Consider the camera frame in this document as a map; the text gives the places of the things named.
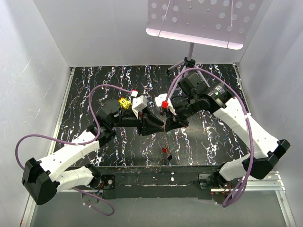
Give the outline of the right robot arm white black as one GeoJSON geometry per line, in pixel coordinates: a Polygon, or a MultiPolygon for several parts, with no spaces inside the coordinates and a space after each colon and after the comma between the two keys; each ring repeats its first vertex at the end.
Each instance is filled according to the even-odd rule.
{"type": "Polygon", "coordinates": [[[223,82],[210,87],[195,71],[180,81],[174,80],[185,94],[185,100],[172,104],[172,85],[166,94],[155,98],[158,107],[166,112],[165,130],[187,127],[187,119],[205,110],[225,124],[250,148],[250,154],[223,163],[213,173],[211,179],[220,188],[227,187],[232,180],[250,175],[262,180],[279,162],[290,148],[286,140],[278,140],[263,129],[246,111],[241,99],[223,82]]]}

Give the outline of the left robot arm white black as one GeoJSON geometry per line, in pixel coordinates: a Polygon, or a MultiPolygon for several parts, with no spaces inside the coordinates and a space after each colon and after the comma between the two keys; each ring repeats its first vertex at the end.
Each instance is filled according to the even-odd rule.
{"type": "Polygon", "coordinates": [[[74,140],[75,146],[66,145],[52,155],[26,162],[22,184],[37,205],[47,203],[62,190],[100,186],[102,174],[92,164],[75,170],[69,167],[110,142],[116,136],[114,127],[136,127],[143,136],[164,131],[164,122],[149,110],[142,97],[135,98],[134,104],[134,109],[125,110],[118,100],[107,100],[97,115],[98,122],[74,140]]]}

